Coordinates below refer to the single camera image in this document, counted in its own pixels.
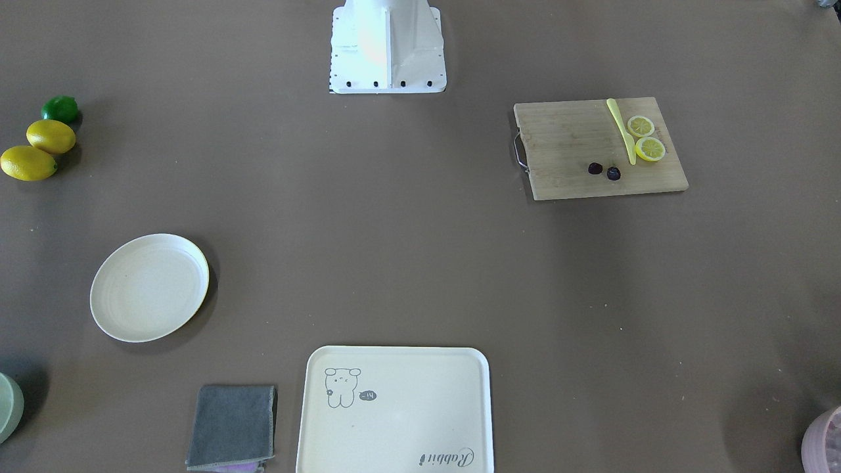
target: bear drawing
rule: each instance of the bear drawing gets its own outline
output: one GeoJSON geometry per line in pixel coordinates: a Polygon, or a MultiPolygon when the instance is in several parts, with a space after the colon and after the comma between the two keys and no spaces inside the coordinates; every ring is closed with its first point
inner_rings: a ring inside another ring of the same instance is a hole
{"type": "Polygon", "coordinates": [[[327,387],[327,404],[336,408],[339,406],[350,407],[356,395],[354,390],[359,383],[359,376],[362,370],[359,368],[328,368],[324,370],[325,386],[327,387]]]}

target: knife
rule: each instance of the knife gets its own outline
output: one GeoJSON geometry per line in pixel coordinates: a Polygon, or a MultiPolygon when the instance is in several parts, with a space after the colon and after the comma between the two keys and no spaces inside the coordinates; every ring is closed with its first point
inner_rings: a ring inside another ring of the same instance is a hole
{"type": "Polygon", "coordinates": [[[615,99],[608,98],[607,108],[611,111],[613,120],[619,128],[619,134],[622,135],[622,139],[625,140],[625,151],[628,152],[628,161],[632,166],[635,166],[637,164],[637,155],[633,151],[633,138],[631,138],[631,135],[625,130],[625,124],[622,123],[622,115],[619,113],[619,105],[616,103],[615,99]]]}

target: wooden cutting board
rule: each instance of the wooden cutting board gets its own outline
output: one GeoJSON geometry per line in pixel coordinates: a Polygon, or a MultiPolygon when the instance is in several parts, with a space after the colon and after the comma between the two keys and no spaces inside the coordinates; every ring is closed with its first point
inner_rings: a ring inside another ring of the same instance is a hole
{"type": "Polygon", "coordinates": [[[618,98],[622,123],[634,115],[654,122],[654,134],[666,147],[658,162],[628,162],[625,142],[605,100],[515,104],[514,116],[526,152],[535,200],[576,199],[605,195],[648,194],[689,188],[678,153],[654,97],[618,98]],[[604,166],[602,174],[587,172],[591,162],[604,166]],[[611,181],[607,168],[619,168],[611,181]]]}

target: blueberry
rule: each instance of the blueberry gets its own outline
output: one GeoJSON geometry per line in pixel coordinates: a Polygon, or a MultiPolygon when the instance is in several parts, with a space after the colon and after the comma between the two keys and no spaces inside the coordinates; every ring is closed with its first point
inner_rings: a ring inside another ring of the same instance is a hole
{"type": "Polygon", "coordinates": [[[619,173],[619,168],[618,167],[611,166],[611,167],[607,168],[607,178],[610,179],[611,181],[618,181],[619,178],[621,178],[621,177],[622,177],[622,175],[621,175],[621,173],[619,173]]]}

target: towel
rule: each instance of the towel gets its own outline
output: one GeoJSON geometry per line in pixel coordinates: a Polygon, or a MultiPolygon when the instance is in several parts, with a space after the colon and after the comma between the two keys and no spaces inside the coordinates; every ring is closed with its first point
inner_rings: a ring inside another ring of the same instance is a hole
{"type": "Polygon", "coordinates": [[[198,390],[188,471],[254,473],[274,457],[274,386],[198,390]]]}

